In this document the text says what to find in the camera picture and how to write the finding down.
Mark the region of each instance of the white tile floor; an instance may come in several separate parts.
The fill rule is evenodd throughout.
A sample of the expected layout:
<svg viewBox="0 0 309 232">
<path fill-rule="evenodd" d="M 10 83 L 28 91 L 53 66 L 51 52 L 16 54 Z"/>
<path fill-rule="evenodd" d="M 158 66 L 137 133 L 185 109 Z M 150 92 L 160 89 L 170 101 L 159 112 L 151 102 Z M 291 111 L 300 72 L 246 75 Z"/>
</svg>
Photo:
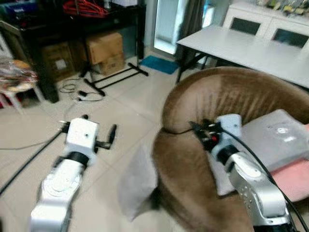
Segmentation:
<svg viewBox="0 0 309 232">
<path fill-rule="evenodd" d="M 89 114 L 100 123 L 103 140 L 112 124 L 119 130 L 110 151 L 98 152 L 94 167 L 86 170 L 81 191 L 73 206 L 70 232 L 180 232 L 182 228 L 163 210 L 150 211 L 132 223 L 122 216 L 116 200 L 116 185 L 140 144 L 151 147 L 160 129 L 165 99 L 174 88 L 177 72 L 167 75 L 143 67 L 149 77 L 139 74 L 105 89 L 104 100 L 75 105 L 67 119 Z M 196 70 L 184 73 L 184 78 Z M 93 91 L 82 81 L 79 89 Z M 59 120 L 72 105 L 67 94 L 55 104 L 44 102 L 26 108 L 24 116 L 15 109 L 0 110 L 0 147 L 21 147 L 47 140 L 58 129 Z M 7 189 L 0 198 L 0 217 L 5 232 L 27 231 L 28 217 L 36 203 L 36 192 L 64 148 L 64 135 L 51 144 Z M 0 150 L 0 185 L 40 146 L 18 151 Z"/>
</svg>

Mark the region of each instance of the white cabinet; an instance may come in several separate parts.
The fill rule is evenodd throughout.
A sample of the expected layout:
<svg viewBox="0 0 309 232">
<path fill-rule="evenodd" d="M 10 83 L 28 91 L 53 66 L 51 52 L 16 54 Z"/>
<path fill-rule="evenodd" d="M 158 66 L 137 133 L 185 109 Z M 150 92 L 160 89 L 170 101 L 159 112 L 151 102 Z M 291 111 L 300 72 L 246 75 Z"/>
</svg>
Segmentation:
<svg viewBox="0 0 309 232">
<path fill-rule="evenodd" d="M 281 11 L 236 0 L 223 26 L 309 51 L 309 17 L 286 17 Z"/>
<path fill-rule="evenodd" d="M 230 8 L 224 21 L 224 27 L 261 36 L 265 34 L 272 18 L 251 12 Z"/>
</svg>

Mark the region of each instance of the white table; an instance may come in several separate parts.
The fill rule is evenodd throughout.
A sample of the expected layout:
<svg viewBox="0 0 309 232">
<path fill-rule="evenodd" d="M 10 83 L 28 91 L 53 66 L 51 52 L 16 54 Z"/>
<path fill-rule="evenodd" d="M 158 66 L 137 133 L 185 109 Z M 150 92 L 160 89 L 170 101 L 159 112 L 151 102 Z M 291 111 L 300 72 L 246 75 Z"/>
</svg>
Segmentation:
<svg viewBox="0 0 309 232">
<path fill-rule="evenodd" d="M 203 56 L 227 60 L 309 88 L 309 53 L 300 48 L 217 26 L 209 26 L 177 43 Z M 189 65 L 192 63 L 181 65 L 176 83 Z"/>
</svg>

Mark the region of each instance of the robotic arm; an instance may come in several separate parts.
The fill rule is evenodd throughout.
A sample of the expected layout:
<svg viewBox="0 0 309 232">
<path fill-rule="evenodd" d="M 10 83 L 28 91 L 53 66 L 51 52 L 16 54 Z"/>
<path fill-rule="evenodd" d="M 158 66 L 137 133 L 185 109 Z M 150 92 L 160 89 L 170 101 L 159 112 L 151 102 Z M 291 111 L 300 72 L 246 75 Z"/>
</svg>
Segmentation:
<svg viewBox="0 0 309 232">
<path fill-rule="evenodd" d="M 31 212 L 31 232 L 66 232 L 71 205 L 88 166 L 96 162 L 98 148 L 110 149 L 116 125 L 107 142 L 96 141 L 98 124 L 88 117 L 73 119 L 68 125 L 64 156 L 58 157 L 50 174 L 42 181 L 39 200 Z"/>
<path fill-rule="evenodd" d="M 282 192 L 268 178 L 265 171 L 244 151 L 232 144 L 232 137 L 222 129 L 239 137 L 239 115 L 218 117 L 218 122 L 204 125 L 190 122 L 195 135 L 207 150 L 225 167 L 231 184 L 242 198 L 255 232 L 295 232 Z"/>
</svg>

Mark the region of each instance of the white box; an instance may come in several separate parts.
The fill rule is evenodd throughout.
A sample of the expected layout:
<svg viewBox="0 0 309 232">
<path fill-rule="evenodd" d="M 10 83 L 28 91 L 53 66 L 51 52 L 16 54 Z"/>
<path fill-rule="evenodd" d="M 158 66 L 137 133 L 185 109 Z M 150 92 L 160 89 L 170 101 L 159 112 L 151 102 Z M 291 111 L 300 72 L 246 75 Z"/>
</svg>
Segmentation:
<svg viewBox="0 0 309 232">
<path fill-rule="evenodd" d="M 122 6 L 135 6 L 138 5 L 138 0 L 112 0 L 113 3 Z"/>
</svg>

